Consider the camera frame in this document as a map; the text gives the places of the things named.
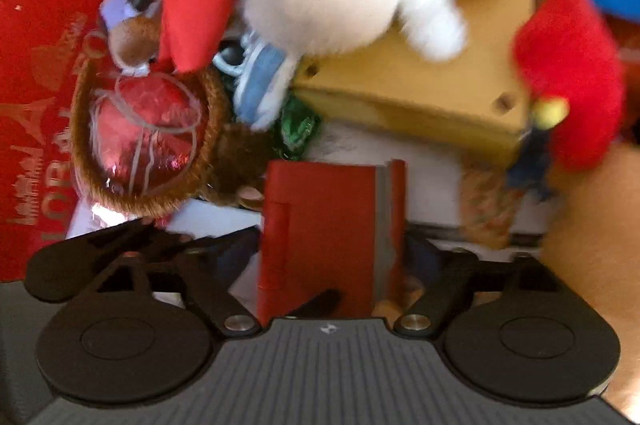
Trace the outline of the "red toy box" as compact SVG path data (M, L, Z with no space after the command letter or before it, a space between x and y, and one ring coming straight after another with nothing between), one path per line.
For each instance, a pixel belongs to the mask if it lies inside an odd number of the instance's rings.
M327 289L335 318L367 318L404 293L407 165L269 163L262 204L257 316L284 317Z

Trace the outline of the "yellow wooden box toy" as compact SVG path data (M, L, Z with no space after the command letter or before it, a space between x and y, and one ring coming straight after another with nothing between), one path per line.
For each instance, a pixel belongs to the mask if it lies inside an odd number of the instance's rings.
M391 28L370 46L299 64L292 89L324 118L449 144L511 164L527 125L528 93L512 42L535 0L460 0L469 41L431 62Z

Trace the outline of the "small brown bear plush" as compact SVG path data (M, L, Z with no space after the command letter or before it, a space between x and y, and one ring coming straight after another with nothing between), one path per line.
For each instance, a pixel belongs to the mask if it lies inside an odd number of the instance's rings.
M100 15L114 64L144 74L160 51L163 0L102 0Z

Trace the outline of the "red cardboard box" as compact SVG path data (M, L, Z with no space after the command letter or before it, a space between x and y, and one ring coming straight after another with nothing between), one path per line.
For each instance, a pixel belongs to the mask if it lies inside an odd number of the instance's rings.
M77 203L70 104L82 64L111 63L102 0L1 0L1 278L64 239Z

